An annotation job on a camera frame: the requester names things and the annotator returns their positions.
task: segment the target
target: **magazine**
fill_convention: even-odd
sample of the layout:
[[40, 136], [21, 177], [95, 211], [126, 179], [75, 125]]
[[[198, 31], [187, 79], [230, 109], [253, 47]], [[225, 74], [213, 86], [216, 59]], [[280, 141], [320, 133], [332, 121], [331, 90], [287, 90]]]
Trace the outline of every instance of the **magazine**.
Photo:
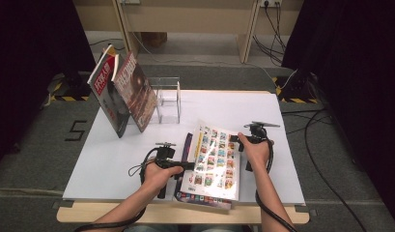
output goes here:
[[140, 131], [144, 131], [155, 111], [157, 97], [132, 52], [112, 78]]
[[121, 67], [119, 60], [116, 60], [116, 56], [114, 46], [108, 46], [92, 71], [88, 84], [113, 129], [119, 137], [122, 137], [125, 133], [130, 113], [112, 82], [113, 74]]
[[194, 170], [186, 170], [181, 191], [208, 197], [239, 200], [239, 144], [230, 141], [233, 131], [204, 122], [193, 135], [187, 160], [194, 161]]
[[[188, 151], [191, 145], [192, 134], [189, 133], [185, 139], [182, 161], [187, 161]], [[210, 206], [219, 209], [231, 210], [232, 201], [223, 198], [217, 198], [212, 196], [197, 195], [193, 193], [187, 193], [180, 191], [183, 182], [183, 173], [179, 175], [177, 179], [176, 188], [174, 191], [174, 200], [179, 202], [200, 205], [200, 206]]]

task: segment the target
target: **person's right hand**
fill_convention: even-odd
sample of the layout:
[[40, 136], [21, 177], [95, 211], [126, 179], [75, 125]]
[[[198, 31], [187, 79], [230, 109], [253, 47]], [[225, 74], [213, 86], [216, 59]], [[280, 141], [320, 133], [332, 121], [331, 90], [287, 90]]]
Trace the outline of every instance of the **person's right hand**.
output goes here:
[[154, 195], [158, 195], [161, 189], [166, 186], [170, 177], [183, 172], [180, 166], [170, 168], [161, 168], [154, 162], [151, 162], [146, 167], [145, 182], [141, 188], [147, 189]]
[[253, 144], [239, 132], [239, 139], [244, 145], [244, 151], [247, 154], [248, 161], [251, 163], [252, 169], [266, 168], [269, 159], [269, 147], [266, 141]]

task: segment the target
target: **forearm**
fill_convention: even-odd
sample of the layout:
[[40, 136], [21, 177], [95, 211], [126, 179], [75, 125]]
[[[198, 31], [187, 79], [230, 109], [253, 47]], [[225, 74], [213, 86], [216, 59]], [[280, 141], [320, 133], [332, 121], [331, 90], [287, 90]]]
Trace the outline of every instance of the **forearm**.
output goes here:
[[[266, 169], [264, 167], [254, 167], [254, 175], [257, 184], [257, 191], [263, 204], [285, 221], [293, 225]], [[287, 231], [283, 225], [263, 210], [261, 211], [261, 220], [263, 231]]]
[[[125, 199], [116, 208], [100, 217], [95, 223], [119, 222], [136, 217], [154, 198], [156, 194], [147, 187], [141, 187], [138, 191]], [[99, 231], [122, 231], [123, 227], [113, 229], [97, 229]]]

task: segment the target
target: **white table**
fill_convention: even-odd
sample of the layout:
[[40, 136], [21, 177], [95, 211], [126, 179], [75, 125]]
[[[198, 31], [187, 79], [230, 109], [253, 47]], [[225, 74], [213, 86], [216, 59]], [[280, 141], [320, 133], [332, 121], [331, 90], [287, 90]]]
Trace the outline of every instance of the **white table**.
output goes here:
[[[117, 204], [116, 202], [127, 198], [140, 186], [139, 176], [129, 177], [128, 170], [141, 163], [146, 154], [155, 147], [156, 142], [177, 144], [173, 147], [176, 150], [174, 160], [180, 160], [185, 137], [188, 132], [193, 132], [199, 119], [229, 131], [242, 131], [245, 134], [250, 133], [243, 126], [251, 121], [280, 125], [280, 128], [267, 128], [268, 137], [275, 141], [274, 160], [269, 175], [285, 206], [304, 205], [277, 98], [266, 92], [182, 91], [182, 115], [179, 124], [150, 124], [143, 133], [140, 133], [135, 125], [128, 125], [122, 138], [117, 137], [100, 109], [63, 198], [74, 200], [77, 204], [75, 206], [82, 202], [91, 202], [92, 206], [111, 201], [115, 202], [112, 204]], [[244, 170], [245, 164], [246, 158], [242, 154], [240, 202], [236, 207], [255, 204], [254, 177], [251, 172]], [[161, 207], [158, 205], [162, 203], [171, 205], [164, 207], [178, 210], [172, 206], [175, 204], [172, 201], [174, 185], [174, 180], [169, 181], [166, 198], [157, 199], [156, 205], [152, 207]], [[71, 209], [64, 210], [68, 212], [64, 216], [68, 217]], [[64, 216], [58, 214], [58, 219], [69, 221]], [[305, 219], [302, 221], [306, 222], [309, 216], [307, 213], [304, 216]]]

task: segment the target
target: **open magazine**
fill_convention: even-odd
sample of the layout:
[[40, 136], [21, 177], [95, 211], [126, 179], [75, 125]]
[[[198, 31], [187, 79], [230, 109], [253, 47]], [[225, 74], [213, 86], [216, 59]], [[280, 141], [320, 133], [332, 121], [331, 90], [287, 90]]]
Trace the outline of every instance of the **open magazine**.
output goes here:
[[195, 167], [184, 172], [182, 192], [239, 200], [239, 144], [230, 141], [231, 135], [235, 134], [204, 122], [199, 123], [187, 159], [194, 161]]
[[[182, 161], [187, 161], [192, 136], [193, 135], [189, 133], [185, 139]], [[224, 210], [231, 210], [231, 206], [232, 206], [231, 200], [180, 191], [180, 189], [182, 188], [182, 182], [183, 182], [183, 173], [179, 175], [179, 179], [177, 180], [175, 193], [174, 193], [174, 200], [183, 203], [193, 204], [193, 205], [210, 206]]]

